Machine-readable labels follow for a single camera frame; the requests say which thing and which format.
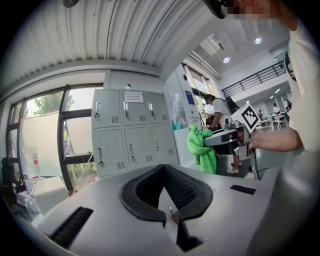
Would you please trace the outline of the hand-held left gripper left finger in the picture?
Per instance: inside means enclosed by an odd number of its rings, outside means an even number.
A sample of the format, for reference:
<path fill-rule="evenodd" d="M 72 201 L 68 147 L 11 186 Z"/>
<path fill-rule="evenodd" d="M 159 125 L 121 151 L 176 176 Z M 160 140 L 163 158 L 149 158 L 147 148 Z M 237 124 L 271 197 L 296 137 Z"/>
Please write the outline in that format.
<path fill-rule="evenodd" d="M 165 212 L 159 210 L 161 193 L 165 187 L 166 167 L 159 164 L 129 180 L 121 189 L 122 205 L 137 219 L 158 222 L 166 226 Z"/>

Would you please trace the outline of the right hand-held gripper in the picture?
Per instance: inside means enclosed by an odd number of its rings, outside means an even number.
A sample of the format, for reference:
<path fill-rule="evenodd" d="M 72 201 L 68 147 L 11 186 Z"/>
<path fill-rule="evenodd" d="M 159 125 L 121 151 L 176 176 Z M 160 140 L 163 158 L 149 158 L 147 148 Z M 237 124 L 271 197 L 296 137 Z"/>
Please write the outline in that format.
<path fill-rule="evenodd" d="M 229 155 L 237 157 L 254 157 L 255 151 L 250 149 L 253 131 L 261 120 L 251 104 L 240 107 L 225 121 L 224 129 L 215 131 L 203 140 L 208 147 L 227 146 Z"/>

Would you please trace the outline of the green cloth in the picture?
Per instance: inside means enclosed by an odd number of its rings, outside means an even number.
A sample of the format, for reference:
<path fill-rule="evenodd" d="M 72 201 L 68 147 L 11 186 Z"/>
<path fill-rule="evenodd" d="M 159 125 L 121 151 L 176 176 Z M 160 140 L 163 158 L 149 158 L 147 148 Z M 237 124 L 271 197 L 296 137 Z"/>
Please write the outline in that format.
<path fill-rule="evenodd" d="M 194 163 L 200 165 L 200 170 L 207 174 L 216 174 L 217 159 L 212 146 L 206 146 L 204 139 L 213 133 L 209 129 L 199 130 L 196 124 L 188 127 L 187 148 L 194 155 Z"/>

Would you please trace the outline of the grey metal cabinet door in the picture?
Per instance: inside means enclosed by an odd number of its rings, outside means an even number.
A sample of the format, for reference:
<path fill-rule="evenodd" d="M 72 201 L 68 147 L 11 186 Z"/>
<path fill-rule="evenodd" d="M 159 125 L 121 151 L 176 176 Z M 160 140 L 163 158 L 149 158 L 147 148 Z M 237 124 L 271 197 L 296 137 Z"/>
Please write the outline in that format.
<path fill-rule="evenodd" d="M 99 159 L 101 147 L 103 159 Z M 94 161 L 100 179 L 128 171 L 123 147 L 122 131 L 100 130 L 93 133 Z"/>

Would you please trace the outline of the grey metal locker cabinet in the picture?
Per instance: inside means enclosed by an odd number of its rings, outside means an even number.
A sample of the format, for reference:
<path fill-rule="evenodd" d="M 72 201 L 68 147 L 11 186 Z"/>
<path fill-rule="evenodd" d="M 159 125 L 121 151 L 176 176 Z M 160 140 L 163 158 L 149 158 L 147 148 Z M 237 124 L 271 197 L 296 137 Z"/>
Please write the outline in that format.
<path fill-rule="evenodd" d="M 144 102 L 125 102 L 125 91 L 142 92 Z M 179 162 L 166 98 L 162 93 L 97 89 L 93 95 L 91 120 L 92 148 L 95 131 L 121 130 L 127 172 Z"/>

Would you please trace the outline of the person's right hand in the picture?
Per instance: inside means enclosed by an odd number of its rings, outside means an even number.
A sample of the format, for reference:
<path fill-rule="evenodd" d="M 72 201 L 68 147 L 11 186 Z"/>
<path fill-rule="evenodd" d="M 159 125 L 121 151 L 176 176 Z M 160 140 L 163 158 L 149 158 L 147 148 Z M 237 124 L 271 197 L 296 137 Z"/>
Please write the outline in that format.
<path fill-rule="evenodd" d="M 264 137 L 265 137 L 265 132 L 258 129 L 254 130 L 252 135 L 251 135 L 251 141 L 249 144 L 250 149 L 264 149 Z"/>

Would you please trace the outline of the white chair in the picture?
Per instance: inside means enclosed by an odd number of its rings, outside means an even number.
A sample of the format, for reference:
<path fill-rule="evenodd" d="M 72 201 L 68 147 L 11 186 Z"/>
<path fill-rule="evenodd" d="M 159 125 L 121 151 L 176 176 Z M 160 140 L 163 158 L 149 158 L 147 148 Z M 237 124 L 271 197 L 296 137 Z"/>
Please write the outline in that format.
<path fill-rule="evenodd" d="M 287 128 L 289 126 L 286 112 L 280 112 L 278 114 L 269 115 L 270 125 L 272 131 L 279 131 L 284 126 Z"/>

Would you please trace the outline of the black metal railing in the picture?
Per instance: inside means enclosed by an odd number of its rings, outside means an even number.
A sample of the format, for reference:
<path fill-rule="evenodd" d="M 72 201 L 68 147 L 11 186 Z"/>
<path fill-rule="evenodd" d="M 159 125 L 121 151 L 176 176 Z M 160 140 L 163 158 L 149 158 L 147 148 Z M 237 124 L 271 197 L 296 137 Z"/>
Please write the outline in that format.
<path fill-rule="evenodd" d="M 285 61 L 283 60 L 224 88 L 222 92 L 226 98 L 231 97 L 285 73 Z"/>

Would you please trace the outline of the white counter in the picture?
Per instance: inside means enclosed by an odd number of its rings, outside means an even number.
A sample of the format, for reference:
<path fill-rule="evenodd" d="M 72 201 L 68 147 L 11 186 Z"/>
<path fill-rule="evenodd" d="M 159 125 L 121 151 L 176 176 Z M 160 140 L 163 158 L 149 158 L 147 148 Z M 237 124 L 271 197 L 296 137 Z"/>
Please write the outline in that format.
<path fill-rule="evenodd" d="M 173 135 L 179 165 L 185 168 L 200 171 L 200 165 L 195 164 L 195 156 L 188 150 L 187 142 L 189 129 L 183 128 L 180 130 L 174 130 Z"/>

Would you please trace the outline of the person's white shirt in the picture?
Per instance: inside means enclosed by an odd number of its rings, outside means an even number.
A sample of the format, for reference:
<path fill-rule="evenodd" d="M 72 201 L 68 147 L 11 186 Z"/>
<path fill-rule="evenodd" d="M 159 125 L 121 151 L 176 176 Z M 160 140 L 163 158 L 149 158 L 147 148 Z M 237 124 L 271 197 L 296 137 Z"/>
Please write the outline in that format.
<path fill-rule="evenodd" d="M 320 151 L 320 48 L 301 20 L 289 34 L 285 57 L 292 97 L 289 126 L 306 151 Z"/>

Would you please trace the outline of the white microwave oven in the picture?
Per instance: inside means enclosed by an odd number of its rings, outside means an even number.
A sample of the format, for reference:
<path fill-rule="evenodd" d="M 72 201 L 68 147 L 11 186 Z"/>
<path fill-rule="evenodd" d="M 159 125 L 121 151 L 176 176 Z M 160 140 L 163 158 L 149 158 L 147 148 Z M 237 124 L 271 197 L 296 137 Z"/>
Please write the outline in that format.
<path fill-rule="evenodd" d="M 33 185 L 31 197 L 40 212 L 45 215 L 50 209 L 69 197 L 68 190 L 59 176 L 37 180 Z"/>

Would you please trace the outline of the white ceiling air vent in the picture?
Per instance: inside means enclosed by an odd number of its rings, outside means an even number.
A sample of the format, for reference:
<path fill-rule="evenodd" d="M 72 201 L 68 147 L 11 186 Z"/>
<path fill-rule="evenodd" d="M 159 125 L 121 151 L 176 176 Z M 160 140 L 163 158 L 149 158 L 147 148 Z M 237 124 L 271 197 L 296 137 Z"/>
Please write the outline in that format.
<path fill-rule="evenodd" d="M 217 39 L 216 34 L 210 34 L 206 39 L 200 43 L 200 47 L 205 50 L 209 56 L 213 56 L 219 51 L 223 51 L 222 43 Z"/>

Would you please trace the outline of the black framed window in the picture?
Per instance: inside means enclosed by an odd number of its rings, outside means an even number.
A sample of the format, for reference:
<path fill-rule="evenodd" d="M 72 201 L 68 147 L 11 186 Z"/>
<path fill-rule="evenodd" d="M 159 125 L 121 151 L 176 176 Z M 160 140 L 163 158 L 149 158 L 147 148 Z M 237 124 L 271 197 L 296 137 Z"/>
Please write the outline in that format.
<path fill-rule="evenodd" d="M 92 143 L 92 101 L 100 84 L 66 85 L 10 105 L 6 156 L 20 185 L 25 185 L 24 149 L 37 147 L 40 175 L 59 176 L 70 193 L 98 180 Z"/>

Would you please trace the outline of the white paper notice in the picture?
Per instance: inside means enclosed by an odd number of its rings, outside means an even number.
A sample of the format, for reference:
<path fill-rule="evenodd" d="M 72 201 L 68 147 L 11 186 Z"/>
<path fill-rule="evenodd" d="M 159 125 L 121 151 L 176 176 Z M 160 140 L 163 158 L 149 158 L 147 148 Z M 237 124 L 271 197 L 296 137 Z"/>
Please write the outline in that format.
<path fill-rule="evenodd" d="M 126 103 L 143 103 L 144 102 L 143 93 L 136 92 L 136 91 L 125 91 L 124 101 Z"/>

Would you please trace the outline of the white plastic jug red label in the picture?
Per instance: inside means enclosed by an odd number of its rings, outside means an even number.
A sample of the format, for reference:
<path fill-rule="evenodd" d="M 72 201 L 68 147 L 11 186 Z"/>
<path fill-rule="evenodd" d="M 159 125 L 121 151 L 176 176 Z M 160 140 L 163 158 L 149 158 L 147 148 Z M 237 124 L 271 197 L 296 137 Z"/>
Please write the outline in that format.
<path fill-rule="evenodd" d="M 28 179 L 33 179 L 40 175 L 40 165 L 38 158 L 38 151 L 36 146 L 28 146 L 23 150 L 25 174 Z"/>

